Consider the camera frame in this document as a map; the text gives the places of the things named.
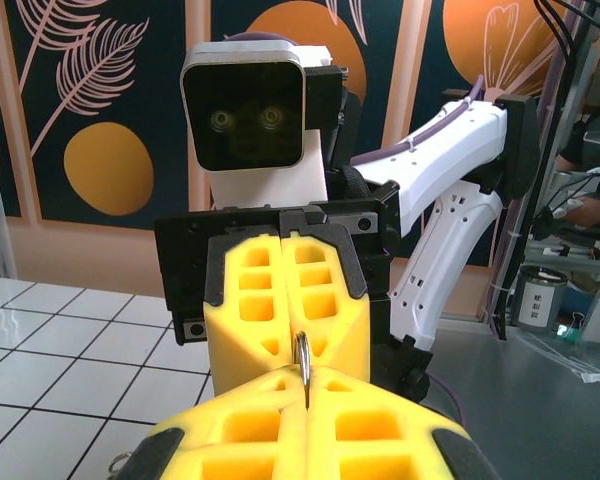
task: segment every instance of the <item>leaf illustration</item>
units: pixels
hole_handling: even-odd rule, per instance
[[[338,0],[326,0],[329,15],[334,24],[338,24]]]
[[[349,0],[349,8],[353,15],[353,23],[358,30],[362,43],[367,45],[367,34],[364,30],[364,18],[362,17],[362,0]]]
[[[117,25],[107,19],[94,30],[88,42],[65,51],[56,69],[60,105],[51,115],[33,147],[40,147],[49,129],[64,109],[79,115],[97,115],[111,100],[133,85],[133,53],[142,41],[149,19],[134,25]]]
[[[27,60],[20,76],[20,92],[31,69],[38,47],[46,50],[66,50],[86,42],[86,34],[95,28],[99,14],[85,10],[102,5],[108,0],[16,0],[20,18],[33,37]]]

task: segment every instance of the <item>yellow foam block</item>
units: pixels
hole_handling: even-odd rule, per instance
[[[448,480],[450,420],[328,367],[283,367],[157,425],[185,435],[161,480]]]
[[[224,300],[204,304],[216,394],[292,362],[305,331],[313,365],[370,376],[369,298],[349,296],[336,248],[261,235],[225,255]]]

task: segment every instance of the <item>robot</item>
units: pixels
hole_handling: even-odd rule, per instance
[[[304,403],[308,420],[293,417],[299,423],[292,437],[315,446],[333,436],[342,446],[353,440],[397,441],[401,427],[394,426],[404,419],[394,425],[378,412],[381,405],[404,401],[395,408],[428,425],[417,427],[428,432],[417,448],[429,460],[407,468],[394,459],[398,463],[389,468],[393,460],[385,458],[380,462],[385,468],[333,454],[333,466],[331,457],[321,457],[329,449],[323,445],[309,448],[314,453],[298,460],[293,475],[282,473],[289,466],[276,463],[274,470],[268,460],[253,464],[246,453],[235,469],[226,458],[208,460],[208,467],[207,460],[185,466],[186,449],[204,445],[191,432],[205,430],[202,424],[217,413],[203,405],[204,411],[194,409],[158,426],[118,479],[497,478],[466,432],[417,402],[429,386],[426,368],[442,308],[473,247],[503,205],[524,195],[535,179],[535,104],[510,95],[495,103],[479,101],[479,85],[472,92],[448,91],[444,107],[422,128],[391,148],[354,157],[349,165],[349,107],[356,99],[343,86],[345,79],[346,68],[332,64],[326,47],[295,45],[270,34],[202,43],[187,54],[182,95],[214,210],[156,220],[165,298],[178,344],[209,341],[216,395],[224,393],[214,400],[217,408],[243,403],[261,415],[267,402],[277,405],[273,398],[282,398],[281,391],[304,390],[302,401],[293,397],[293,402]],[[390,289],[389,268],[400,239],[432,203],[409,266]],[[284,291],[276,290],[284,282]],[[269,306],[258,289],[273,292]],[[235,308],[234,297],[239,298]],[[280,335],[275,326],[273,312],[287,308],[279,297],[282,303],[288,297],[290,342],[288,325]],[[241,330],[243,323],[260,336]],[[328,347],[327,340],[316,347],[317,338],[327,339]],[[255,343],[258,354],[250,353]],[[262,360],[267,351],[270,356]],[[265,399],[265,390],[271,397]],[[324,393],[335,391],[357,395],[337,397],[338,406],[332,393]],[[316,418],[329,419],[342,405],[363,413],[341,428],[341,413],[334,413],[335,434],[322,431],[330,420],[316,423]],[[283,428],[276,411],[283,410],[252,417],[261,422],[258,432],[275,424],[278,436],[258,433],[243,441],[280,443]],[[247,423],[240,417],[239,425]],[[351,425],[367,425],[368,431]],[[234,443],[231,451],[238,451]],[[296,447],[289,443],[290,451]]]

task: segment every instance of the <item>purple cable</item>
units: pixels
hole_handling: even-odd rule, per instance
[[[478,98],[478,94],[480,90],[482,90],[482,86],[484,85],[484,77],[482,75],[478,76],[478,80],[475,85],[471,89],[469,93],[469,98],[471,102],[473,102],[476,98]],[[375,150],[373,152],[363,153],[362,155],[355,156],[351,159],[351,165],[363,165],[369,162],[375,162],[376,160],[380,160],[386,157],[394,157],[403,152],[406,152],[410,148],[420,145],[425,140],[433,137],[436,133],[442,131],[445,127],[447,127],[451,122],[453,122],[456,118],[462,115],[469,109],[469,103],[462,102],[462,104],[456,108],[454,111],[445,115],[439,122],[434,125],[431,125],[424,132],[419,133],[415,137],[413,137],[412,142],[404,142],[394,145],[392,147],[383,148],[381,150]]]
[[[462,409],[462,405],[460,404],[460,399],[458,398],[458,395],[456,394],[456,392],[453,390],[453,388],[451,388],[449,385],[447,385],[447,383],[445,383],[436,374],[431,373],[431,372],[427,372],[427,374],[429,375],[429,378],[431,380],[433,380],[435,383],[438,384],[438,386],[440,388],[442,388],[445,392],[447,392],[447,394],[451,398],[451,401],[456,406],[456,410],[458,410],[458,423],[460,424],[461,427],[464,427],[466,416],[464,414],[464,410]]]
[[[244,32],[224,39],[225,42],[249,42],[252,40],[285,40],[292,45],[298,45],[296,42],[287,37],[283,37],[277,33],[269,32]]]

